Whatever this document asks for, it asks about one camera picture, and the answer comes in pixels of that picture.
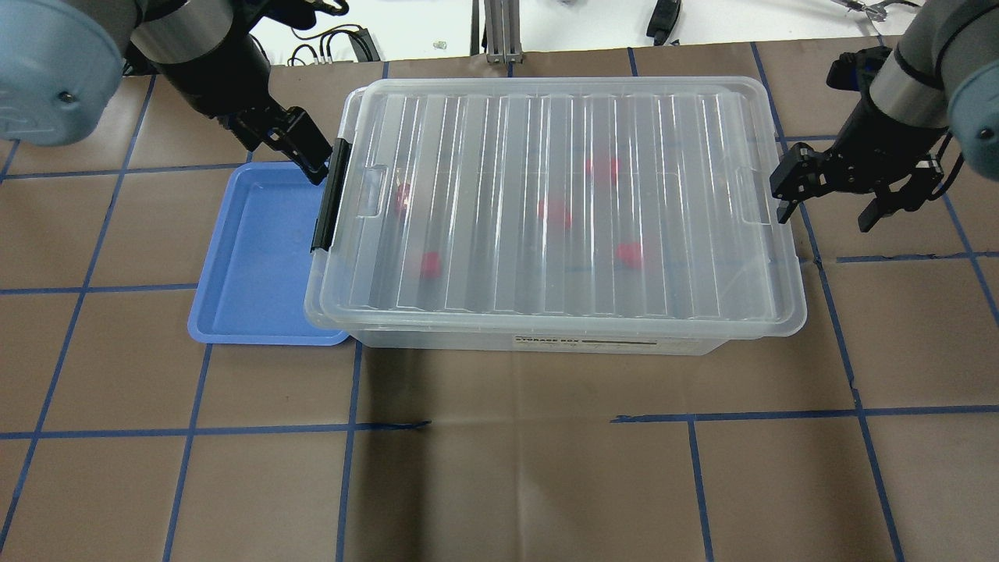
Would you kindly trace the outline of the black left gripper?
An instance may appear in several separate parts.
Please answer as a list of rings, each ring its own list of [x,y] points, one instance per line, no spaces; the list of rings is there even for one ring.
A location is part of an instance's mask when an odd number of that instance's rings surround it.
[[[219,123],[244,146],[256,151],[265,144],[294,160],[311,185],[322,185],[328,177],[329,144],[313,144],[313,120],[300,107],[266,105],[219,117]]]

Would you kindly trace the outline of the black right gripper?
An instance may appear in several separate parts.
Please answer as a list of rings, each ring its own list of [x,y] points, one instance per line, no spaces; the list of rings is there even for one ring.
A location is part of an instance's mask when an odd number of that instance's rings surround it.
[[[945,133],[943,127],[911,126],[893,119],[871,101],[860,101],[836,136],[834,145],[815,151],[792,145],[770,176],[771,195],[779,200],[777,221],[788,224],[800,201],[831,192],[874,193],[857,217],[861,233],[904,205],[921,205],[933,190],[918,172]],[[890,185],[916,175],[899,193]]]

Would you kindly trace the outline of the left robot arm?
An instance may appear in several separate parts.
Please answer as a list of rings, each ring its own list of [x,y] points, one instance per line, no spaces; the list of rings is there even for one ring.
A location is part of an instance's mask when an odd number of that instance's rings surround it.
[[[306,110],[270,93],[270,63],[252,37],[270,19],[295,30],[346,1],[4,1],[1,133],[36,146],[90,136],[128,66],[148,65],[190,107],[248,151],[265,144],[314,185],[331,144]]]

